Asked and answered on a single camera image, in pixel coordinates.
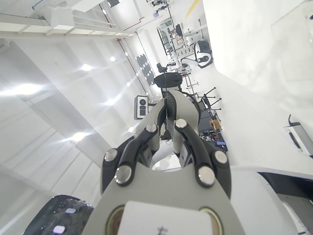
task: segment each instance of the white wall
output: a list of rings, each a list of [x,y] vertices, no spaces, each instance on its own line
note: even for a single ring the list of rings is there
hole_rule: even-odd
[[[22,234],[54,193],[36,189],[0,169],[0,234]]]
[[[120,0],[121,2],[114,7],[110,8],[106,1],[107,11],[114,15],[114,23],[119,29],[124,30],[139,22],[141,18],[138,14],[133,0]]]
[[[141,40],[138,43],[137,37],[126,39],[127,46],[134,51],[134,56],[146,54],[152,69],[156,75],[159,74],[157,64],[163,66],[168,64],[157,27],[160,22],[170,17],[167,10],[159,12],[159,17],[154,18],[155,8],[151,7],[146,0],[121,0],[121,3],[110,8],[106,1],[102,3],[108,17],[119,29],[136,31]]]

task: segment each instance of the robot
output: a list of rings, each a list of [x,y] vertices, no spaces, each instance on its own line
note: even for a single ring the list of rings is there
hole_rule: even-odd
[[[208,42],[204,40],[196,42],[193,45],[193,50],[195,59],[192,60],[189,58],[182,58],[181,59],[182,64],[199,66],[200,68],[205,68],[212,64],[213,62],[212,50],[210,49]]]
[[[62,234],[190,234],[191,228],[194,234],[245,234],[230,204],[228,157],[200,139],[199,109],[181,92],[182,78],[180,81],[173,75],[165,72],[155,78],[163,98],[140,121],[132,137],[106,152],[98,205],[93,211],[85,206],[89,212],[83,224],[78,217],[71,219],[67,215]],[[179,171],[151,170],[152,158],[160,148],[163,124],[180,160]],[[84,209],[76,209],[78,202],[71,197],[55,205],[68,207],[68,200],[73,211]],[[50,229],[53,220],[54,217],[47,226],[51,233],[47,230],[38,234],[54,234]],[[182,229],[182,223],[188,222],[188,227]]]

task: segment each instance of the ceiling light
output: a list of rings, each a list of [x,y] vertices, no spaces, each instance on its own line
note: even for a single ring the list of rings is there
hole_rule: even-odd
[[[108,101],[105,103],[105,105],[112,106],[112,105],[115,104],[115,102],[116,102],[115,99],[110,99],[110,100],[108,100]]]
[[[90,65],[83,65],[81,67],[82,70],[89,72],[91,70],[91,66]]]
[[[73,135],[72,140],[79,142],[81,141],[87,134],[83,132],[78,132]]]
[[[9,94],[11,95],[30,95],[38,92],[40,90],[39,85],[35,84],[22,84],[17,86],[11,90],[9,90]]]

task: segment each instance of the cable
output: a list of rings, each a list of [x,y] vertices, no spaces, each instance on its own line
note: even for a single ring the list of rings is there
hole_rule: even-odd
[[[165,78],[165,115],[166,115],[166,125],[165,130],[168,129],[168,87],[166,85],[166,74],[164,72],[164,78]]]
[[[289,122],[289,125],[292,126],[292,123],[290,122],[290,117],[291,117],[291,114],[289,115],[288,122]]]

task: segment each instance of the silver screw cap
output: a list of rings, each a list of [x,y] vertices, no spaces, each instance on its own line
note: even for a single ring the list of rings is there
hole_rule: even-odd
[[[219,163],[221,163],[221,164],[227,163],[227,161],[228,161],[227,155],[225,153],[223,153],[222,151],[216,151],[214,155],[215,155],[216,160]]]
[[[214,172],[211,168],[207,166],[202,166],[198,170],[198,177],[200,181],[207,186],[211,186],[214,184],[214,181],[215,181]]]
[[[105,155],[104,155],[104,160],[105,160],[106,162],[110,162],[110,161],[115,160],[116,156],[117,156],[117,149],[114,149],[114,148],[113,148],[113,149],[108,150],[108,151],[105,153]]]
[[[146,129],[147,129],[148,132],[155,132],[156,129],[157,129],[157,126],[155,124],[148,124],[146,126]]]
[[[123,165],[119,168],[117,168],[115,172],[115,182],[117,184],[124,184],[131,178],[132,175],[132,168],[128,165]]]
[[[178,120],[175,122],[175,125],[176,125],[178,128],[184,128],[184,127],[187,126],[187,122],[186,122],[184,119],[180,118],[180,119],[178,119]]]

